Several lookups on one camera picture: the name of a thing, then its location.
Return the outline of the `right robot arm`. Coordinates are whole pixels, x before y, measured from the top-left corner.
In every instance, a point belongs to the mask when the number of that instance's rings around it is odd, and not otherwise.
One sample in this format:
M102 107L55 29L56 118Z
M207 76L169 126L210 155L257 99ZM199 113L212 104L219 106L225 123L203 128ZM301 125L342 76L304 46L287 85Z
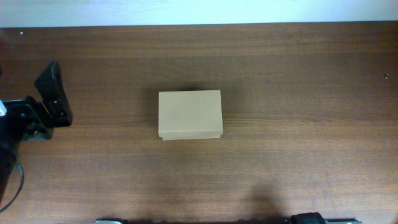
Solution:
M284 223L288 224L363 224L362 221L355 219L325 219L318 212L301 213L292 215Z

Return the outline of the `brown cardboard box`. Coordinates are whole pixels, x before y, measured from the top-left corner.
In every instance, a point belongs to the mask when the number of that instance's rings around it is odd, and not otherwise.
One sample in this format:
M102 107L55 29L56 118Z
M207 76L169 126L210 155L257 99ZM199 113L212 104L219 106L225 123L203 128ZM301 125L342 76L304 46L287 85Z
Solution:
M164 141L220 138L221 91L160 92L158 134Z

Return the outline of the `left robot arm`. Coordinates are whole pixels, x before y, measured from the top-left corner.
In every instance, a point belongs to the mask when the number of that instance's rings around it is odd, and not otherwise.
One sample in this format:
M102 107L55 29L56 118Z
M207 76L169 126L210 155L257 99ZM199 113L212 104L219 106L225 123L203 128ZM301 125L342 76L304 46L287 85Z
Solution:
M51 139L55 128L71 126L73 113L63 89L62 73L55 60L34 82L42 101L1 102L1 195L4 195L12 168L17 164L21 142Z

